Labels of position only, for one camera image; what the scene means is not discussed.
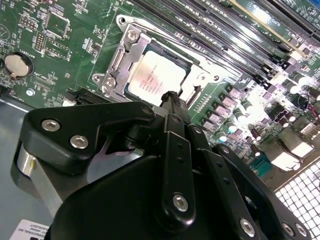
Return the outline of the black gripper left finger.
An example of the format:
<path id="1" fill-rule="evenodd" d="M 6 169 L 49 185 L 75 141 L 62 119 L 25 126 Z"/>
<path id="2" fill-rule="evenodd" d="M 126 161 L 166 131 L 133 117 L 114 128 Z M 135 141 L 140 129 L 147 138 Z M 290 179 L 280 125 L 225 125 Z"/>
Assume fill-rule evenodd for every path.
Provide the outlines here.
<path id="1" fill-rule="evenodd" d="M 160 163 L 161 215 L 179 226 L 196 218 L 188 124 L 173 111 L 141 101 L 34 109 L 23 119 L 15 161 L 54 218 L 76 191 L 135 161 Z"/>

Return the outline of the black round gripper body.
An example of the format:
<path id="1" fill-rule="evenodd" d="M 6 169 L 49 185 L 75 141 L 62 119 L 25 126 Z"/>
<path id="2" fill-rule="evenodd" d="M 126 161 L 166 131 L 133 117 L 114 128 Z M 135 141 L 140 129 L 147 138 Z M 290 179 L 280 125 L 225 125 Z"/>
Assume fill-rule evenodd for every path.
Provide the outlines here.
<path id="1" fill-rule="evenodd" d="M 186 227 L 161 215 L 160 162 L 134 161 L 69 196 L 57 211 L 48 240 L 217 240 L 217 199 L 205 175 L 193 175 L 195 220 Z"/>

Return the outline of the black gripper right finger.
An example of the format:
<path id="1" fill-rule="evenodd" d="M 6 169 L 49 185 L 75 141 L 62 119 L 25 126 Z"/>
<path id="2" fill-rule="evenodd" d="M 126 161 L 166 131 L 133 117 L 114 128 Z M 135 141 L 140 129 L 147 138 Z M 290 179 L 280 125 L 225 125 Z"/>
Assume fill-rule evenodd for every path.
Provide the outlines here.
<path id="1" fill-rule="evenodd" d="M 185 101 L 173 93 L 172 110 L 188 125 L 196 163 L 217 199 L 211 224 L 217 240 L 310 240 L 302 222 L 239 157 L 224 144 L 210 147 L 190 122 Z"/>

